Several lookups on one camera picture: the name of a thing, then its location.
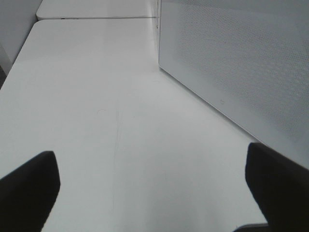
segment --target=perforated metal sheet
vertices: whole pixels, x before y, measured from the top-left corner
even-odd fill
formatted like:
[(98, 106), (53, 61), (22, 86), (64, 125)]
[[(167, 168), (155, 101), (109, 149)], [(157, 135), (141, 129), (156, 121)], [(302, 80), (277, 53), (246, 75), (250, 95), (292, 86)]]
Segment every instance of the perforated metal sheet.
[(162, 0), (160, 66), (309, 167), (309, 3)]

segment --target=white desk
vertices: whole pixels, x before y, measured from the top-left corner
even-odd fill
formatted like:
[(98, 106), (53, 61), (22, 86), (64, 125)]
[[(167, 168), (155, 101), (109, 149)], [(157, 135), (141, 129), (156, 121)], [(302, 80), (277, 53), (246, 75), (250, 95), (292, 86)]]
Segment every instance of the white desk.
[(0, 177), (44, 150), (61, 188), (44, 232), (231, 232), (265, 222), (253, 139), (160, 71), (152, 19), (35, 24), (0, 91)]
[(37, 17), (39, 20), (155, 17), (155, 4), (156, 0), (43, 0)]

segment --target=white wall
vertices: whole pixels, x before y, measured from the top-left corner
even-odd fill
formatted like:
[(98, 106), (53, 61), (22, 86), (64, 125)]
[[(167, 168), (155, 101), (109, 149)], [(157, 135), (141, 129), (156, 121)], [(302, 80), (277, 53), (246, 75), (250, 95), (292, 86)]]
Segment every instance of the white wall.
[(0, 62), (5, 56), (14, 63), (33, 24), (42, 0), (0, 0)]

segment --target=white table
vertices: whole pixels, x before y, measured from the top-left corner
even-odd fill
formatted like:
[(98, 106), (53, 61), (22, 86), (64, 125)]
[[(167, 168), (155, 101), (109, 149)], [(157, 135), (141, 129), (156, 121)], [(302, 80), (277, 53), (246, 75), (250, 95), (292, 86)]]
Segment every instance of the white table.
[(35, 24), (0, 91), (0, 177), (53, 150), (44, 232), (231, 232), (265, 222), (254, 139), (159, 70), (152, 19)]
[(156, 0), (43, 0), (42, 19), (155, 17)]

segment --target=desk surface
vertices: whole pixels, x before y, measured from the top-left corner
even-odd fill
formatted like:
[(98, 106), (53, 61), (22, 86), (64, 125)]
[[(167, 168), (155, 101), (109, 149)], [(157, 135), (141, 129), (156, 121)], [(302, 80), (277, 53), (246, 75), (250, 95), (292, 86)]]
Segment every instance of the desk surface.
[(37, 17), (60, 18), (114, 18), (154, 17), (155, 0), (43, 0)]
[(53, 150), (44, 232), (231, 232), (265, 222), (253, 141), (159, 70), (153, 19), (35, 24), (0, 91), (0, 177)]

